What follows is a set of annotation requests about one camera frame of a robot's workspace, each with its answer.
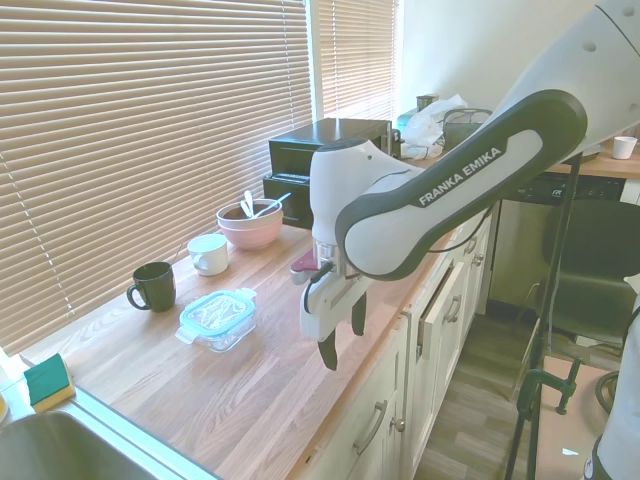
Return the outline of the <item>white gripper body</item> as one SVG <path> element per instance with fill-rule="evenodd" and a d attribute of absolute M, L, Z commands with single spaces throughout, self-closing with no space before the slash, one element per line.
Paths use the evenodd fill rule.
<path fill-rule="evenodd" d="M 330 270 L 314 273 L 300 302 L 303 335 L 323 341 L 339 322 L 351 319 L 353 305 L 368 288 L 369 278 L 360 274 L 345 277 Z"/>

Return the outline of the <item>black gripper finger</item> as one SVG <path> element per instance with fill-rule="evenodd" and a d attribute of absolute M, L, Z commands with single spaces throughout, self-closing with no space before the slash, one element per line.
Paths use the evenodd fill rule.
<path fill-rule="evenodd" d="M 363 293 L 355 302 L 351 311 L 352 331 L 356 336 L 363 336 L 366 321 L 367 295 Z"/>
<path fill-rule="evenodd" d="M 326 368 L 336 371 L 338 366 L 338 356 L 336 351 L 336 329 L 318 343 L 318 349 Z"/>

